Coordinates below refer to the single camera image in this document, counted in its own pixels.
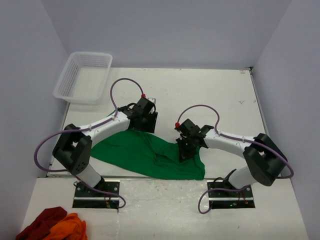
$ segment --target white wall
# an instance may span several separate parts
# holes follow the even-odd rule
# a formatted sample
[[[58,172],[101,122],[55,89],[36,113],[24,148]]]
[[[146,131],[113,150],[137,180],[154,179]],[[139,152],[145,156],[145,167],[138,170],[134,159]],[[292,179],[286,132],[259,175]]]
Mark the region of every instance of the white wall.
[[[44,175],[34,149],[62,123],[66,104],[53,89],[68,56],[40,0],[0,1],[0,29],[0,239],[14,239]],[[52,149],[40,154],[44,166]]]
[[[295,169],[292,184],[311,240],[320,239],[319,10],[319,0],[293,0],[253,69],[269,133]]]
[[[68,54],[113,67],[253,66],[291,0],[42,0]]]

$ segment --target black mounting plate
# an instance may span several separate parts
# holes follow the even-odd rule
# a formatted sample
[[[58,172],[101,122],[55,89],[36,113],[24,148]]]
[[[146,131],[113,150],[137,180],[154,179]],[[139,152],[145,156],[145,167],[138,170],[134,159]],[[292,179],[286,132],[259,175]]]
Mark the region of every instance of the black mounting plate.
[[[109,197],[103,193],[95,192],[85,187],[81,182],[75,185],[72,207],[75,209],[119,209],[119,198]],[[119,194],[119,181],[106,181],[103,191]]]
[[[222,181],[208,181],[209,189],[224,188]],[[255,208],[251,186],[243,192],[211,191],[208,193],[209,206],[212,209],[252,209]]]

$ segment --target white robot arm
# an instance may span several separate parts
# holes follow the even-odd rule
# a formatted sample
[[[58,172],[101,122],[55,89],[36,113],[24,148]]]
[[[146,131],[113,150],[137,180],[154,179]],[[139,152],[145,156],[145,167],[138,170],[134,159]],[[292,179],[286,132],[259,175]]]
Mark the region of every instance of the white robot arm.
[[[231,171],[224,178],[224,188],[240,189],[247,185],[259,182],[265,186],[271,186],[280,172],[286,166],[284,162],[271,152],[256,144],[245,142],[249,140],[267,146],[286,157],[266,134],[258,136],[239,136],[230,133],[216,132],[213,126],[205,125],[202,128],[195,125],[190,119],[185,120],[175,128],[180,132],[180,138],[176,141],[179,146],[180,162],[188,161],[196,154],[197,148],[220,149],[245,159],[247,166]]]
[[[99,189],[99,183],[103,183],[104,179],[89,164],[92,147],[113,134],[127,129],[154,133],[158,116],[155,103],[154,98],[142,97],[137,103],[120,107],[112,115],[92,124],[80,127],[73,124],[66,126],[64,130],[84,131],[63,133],[52,155],[72,175],[88,186]]]

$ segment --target white plastic basket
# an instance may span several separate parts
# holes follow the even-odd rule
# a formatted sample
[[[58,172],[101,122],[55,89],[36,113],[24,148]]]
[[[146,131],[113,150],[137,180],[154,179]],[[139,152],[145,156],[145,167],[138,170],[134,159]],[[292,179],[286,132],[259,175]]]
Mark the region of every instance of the white plastic basket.
[[[111,62],[112,56],[106,53],[72,53],[62,70],[53,95],[74,104],[99,104]]]

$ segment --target purple wire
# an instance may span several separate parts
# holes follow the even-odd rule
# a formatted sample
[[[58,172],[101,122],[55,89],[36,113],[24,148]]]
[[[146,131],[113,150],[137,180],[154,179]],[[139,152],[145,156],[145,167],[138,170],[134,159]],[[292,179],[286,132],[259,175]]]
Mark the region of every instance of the purple wire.
[[[140,84],[137,83],[135,80],[130,79],[130,78],[126,78],[126,77],[123,77],[123,78],[120,78],[120,79],[116,80],[116,81],[111,85],[111,88],[110,88],[110,98],[111,98],[111,102],[112,102],[112,104],[113,104],[113,106],[114,106],[114,117],[116,117],[116,116],[118,115],[118,108],[117,108],[117,105],[116,105],[115,100],[114,100],[114,97],[113,97],[113,89],[114,89],[114,86],[116,85],[116,83],[118,83],[119,81],[122,81],[122,80],[128,80],[128,81],[131,81],[131,82],[135,83],[135,84],[139,87],[139,89],[140,89],[140,91],[141,91],[141,94],[144,94],[144,91],[143,91],[142,87],[141,87]],[[106,123],[108,123],[108,122],[110,122],[110,121],[112,121],[112,120],[113,120],[112,117],[111,117],[111,118],[108,118],[107,120],[105,120],[105,121],[103,121],[103,122],[100,122],[100,123],[92,126],[91,129],[98,128],[98,127],[100,127],[100,126],[102,126],[102,125],[104,125],[104,124],[106,124]],[[41,146],[42,146],[46,141],[48,141],[49,139],[51,139],[51,138],[53,138],[53,137],[55,137],[55,136],[57,136],[57,135],[67,134],[67,133],[79,133],[79,132],[85,132],[85,131],[88,131],[88,130],[90,130],[89,127],[88,127],[88,128],[83,128],[83,129],[61,130],[61,131],[58,131],[58,132],[56,132],[56,133],[54,133],[54,134],[52,134],[52,135],[50,135],[50,136],[47,136],[45,139],[43,139],[43,140],[38,144],[38,146],[36,146],[36,148],[35,148],[35,150],[34,150],[33,160],[34,160],[35,165],[36,165],[39,169],[41,169],[42,171],[49,172],[49,173],[68,172],[68,170],[66,170],[66,169],[52,170],[52,169],[48,169],[48,168],[45,168],[45,167],[41,166],[40,163],[39,163],[39,160],[38,160],[38,152],[39,152]],[[110,195],[110,196],[116,196],[116,197],[121,198],[121,199],[124,201],[124,205],[122,205],[122,206],[119,207],[119,208],[123,208],[123,207],[126,205],[126,201],[125,201],[125,199],[124,199],[122,196],[120,196],[120,195],[118,195],[118,194],[115,195],[115,193],[111,193],[111,192],[100,191],[100,190],[98,190],[98,189],[95,189],[95,188],[93,188],[93,187],[90,187],[89,185],[87,185],[87,184],[86,184],[85,182],[83,182],[83,181],[81,181],[81,182],[82,182],[83,185],[85,185],[87,188],[90,188],[90,189],[93,190],[93,191],[96,191],[96,192],[102,193],[102,194],[106,194],[106,195]]]
[[[236,141],[245,141],[246,143],[258,145],[258,146],[260,146],[260,147],[262,147],[262,148],[270,151],[270,152],[273,153],[277,158],[279,158],[279,159],[287,166],[287,168],[290,170],[290,174],[289,174],[288,176],[279,176],[279,177],[277,177],[277,179],[290,179],[290,178],[292,178],[292,177],[294,176],[295,173],[294,173],[293,168],[290,166],[290,164],[286,161],[286,159],[285,159],[283,156],[281,156],[279,153],[277,153],[277,152],[276,152],[275,150],[273,150],[272,148],[270,148],[270,147],[268,147],[268,146],[266,146],[266,145],[264,145],[264,144],[262,144],[262,143],[260,143],[260,142],[256,142],[256,141],[252,141],[252,140],[248,140],[248,139],[242,139],[242,138],[239,138],[239,137],[229,136],[229,135],[220,133],[220,132],[218,131],[218,123],[219,123],[219,121],[220,121],[220,115],[219,115],[219,113],[218,113],[217,110],[215,110],[213,107],[211,107],[211,106],[209,106],[209,105],[197,104],[197,105],[193,105],[193,106],[188,107],[187,109],[185,109],[185,110],[180,114],[180,116],[178,117],[177,123],[179,123],[182,115],[183,115],[186,111],[188,111],[189,109],[193,109],[193,108],[195,108],[195,107],[205,107],[205,108],[209,108],[209,109],[211,109],[211,110],[213,110],[213,111],[215,112],[215,114],[217,115],[217,121],[216,121],[216,123],[215,123],[215,125],[214,125],[214,130],[215,130],[215,132],[216,132],[218,135],[220,135],[220,136],[222,136],[222,137],[224,137],[224,138],[227,138],[227,139],[236,140]],[[200,203],[201,203],[201,201],[202,201],[202,198],[203,198],[207,193],[213,192],[213,191],[240,192],[240,191],[243,191],[246,187],[247,187],[247,186],[244,186],[243,188],[240,188],[240,189],[212,188],[212,189],[209,189],[209,190],[205,191],[205,192],[201,195],[201,197],[199,198],[199,201],[198,201],[198,211],[199,211],[199,213],[201,213],[201,214],[206,214],[206,213],[208,213],[208,212],[211,210],[211,207],[210,207],[209,209],[207,209],[206,211],[201,211],[201,210],[200,210]]]

